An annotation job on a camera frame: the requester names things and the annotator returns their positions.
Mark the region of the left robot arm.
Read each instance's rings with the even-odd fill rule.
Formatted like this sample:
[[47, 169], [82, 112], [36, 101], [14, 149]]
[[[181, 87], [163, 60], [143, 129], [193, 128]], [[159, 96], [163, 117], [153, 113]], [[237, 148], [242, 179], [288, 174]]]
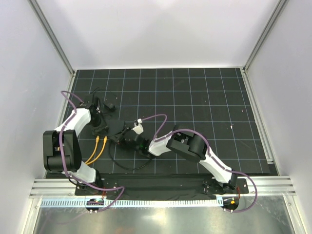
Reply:
[[78, 106], [74, 106], [70, 116], [56, 129], [43, 133], [43, 165], [49, 172], [65, 174], [75, 179], [86, 190], [98, 195], [103, 190], [103, 182], [98, 170], [82, 161], [78, 136], [85, 126], [91, 126], [96, 136], [108, 133], [108, 124], [100, 110], [97, 96], [88, 95]]

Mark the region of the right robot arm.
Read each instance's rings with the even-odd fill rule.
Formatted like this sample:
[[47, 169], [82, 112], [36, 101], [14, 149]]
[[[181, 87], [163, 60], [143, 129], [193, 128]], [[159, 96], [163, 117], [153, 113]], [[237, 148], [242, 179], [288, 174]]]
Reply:
[[147, 159], [154, 159], [167, 152], [174, 152], [187, 161], [199, 163], [214, 177], [214, 181], [225, 193], [237, 188], [237, 175], [213, 152], [205, 137], [190, 129], [173, 128], [168, 134], [148, 140], [142, 136], [143, 126], [126, 126], [119, 133], [110, 136], [115, 145], [134, 150]]

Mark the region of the black network switch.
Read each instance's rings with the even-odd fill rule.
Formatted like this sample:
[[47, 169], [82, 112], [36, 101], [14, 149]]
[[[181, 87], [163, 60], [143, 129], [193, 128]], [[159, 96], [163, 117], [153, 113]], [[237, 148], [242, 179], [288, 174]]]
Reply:
[[125, 128], [125, 121], [124, 120], [118, 120], [118, 119], [108, 119], [106, 120], [108, 130], [106, 135], [108, 137], [114, 136], [120, 132], [123, 131]]

